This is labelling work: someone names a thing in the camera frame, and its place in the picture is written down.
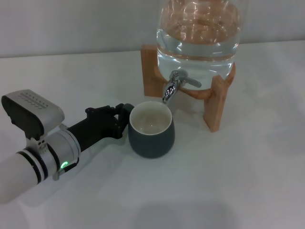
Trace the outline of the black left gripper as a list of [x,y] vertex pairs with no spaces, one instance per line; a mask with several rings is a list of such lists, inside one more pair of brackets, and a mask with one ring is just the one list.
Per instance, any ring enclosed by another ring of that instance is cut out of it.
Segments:
[[123,131],[128,125],[128,114],[122,111],[123,104],[115,107],[109,105],[99,108],[87,108],[87,117],[68,128],[76,138],[81,152],[90,148],[104,138],[122,138]]

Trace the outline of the dark mug with white interior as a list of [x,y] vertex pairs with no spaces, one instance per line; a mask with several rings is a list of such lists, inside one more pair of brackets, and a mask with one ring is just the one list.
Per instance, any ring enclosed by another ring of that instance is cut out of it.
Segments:
[[125,104],[129,112],[128,138],[133,151],[144,158],[166,155],[175,141],[171,110],[163,103],[147,101],[136,106]]

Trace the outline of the chrome faucet with lever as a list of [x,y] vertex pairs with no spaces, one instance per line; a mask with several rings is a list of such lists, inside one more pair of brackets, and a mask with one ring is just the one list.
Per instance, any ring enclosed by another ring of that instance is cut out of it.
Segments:
[[196,88],[200,88],[202,84],[190,77],[188,77],[188,73],[184,70],[174,70],[170,74],[170,79],[165,86],[162,102],[164,104],[168,104],[171,98],[177,93],[177,91],[183,87],[185,84],[190,84]]

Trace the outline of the clear glass water dispenser jar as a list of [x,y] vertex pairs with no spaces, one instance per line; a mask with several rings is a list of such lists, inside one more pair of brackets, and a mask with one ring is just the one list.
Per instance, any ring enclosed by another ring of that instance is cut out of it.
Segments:
[[240,43],[248,0],[160,0],[157,62],[164,78],[173,70],[210,87],[225,79]]

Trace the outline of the wooden dispenser stand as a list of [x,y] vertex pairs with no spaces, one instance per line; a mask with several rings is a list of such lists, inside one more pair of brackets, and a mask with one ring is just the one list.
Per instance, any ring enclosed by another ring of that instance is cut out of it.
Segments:
[[[168,81],[162,76],[157,64],[156,45],[143,45],[141,47],[142,76],[144,95],[150,97],[162,97],[165,84]],[[235,64],[226,79],[214,76],[211,88],[205,90],[189,90],[181,88],[180,91],[197,100],[204,100],[203,119],[211,132],[218,131],[227,91],[235,77]]]

